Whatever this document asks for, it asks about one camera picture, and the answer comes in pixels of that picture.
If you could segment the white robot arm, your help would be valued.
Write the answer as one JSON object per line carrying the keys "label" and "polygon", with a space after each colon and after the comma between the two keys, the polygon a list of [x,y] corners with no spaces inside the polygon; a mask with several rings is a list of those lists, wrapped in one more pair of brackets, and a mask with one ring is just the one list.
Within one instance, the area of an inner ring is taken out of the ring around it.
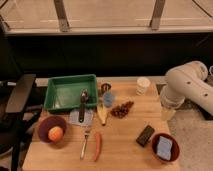
{"label": "white robot arm", "polygon": [[213,120],[213,86],[205,80],[208,69],[201,61],[191,61],[169,69],[166,85],[160,92],[161,104],[168,109],[178,109],[189,99],[198,105],[206,120]]}

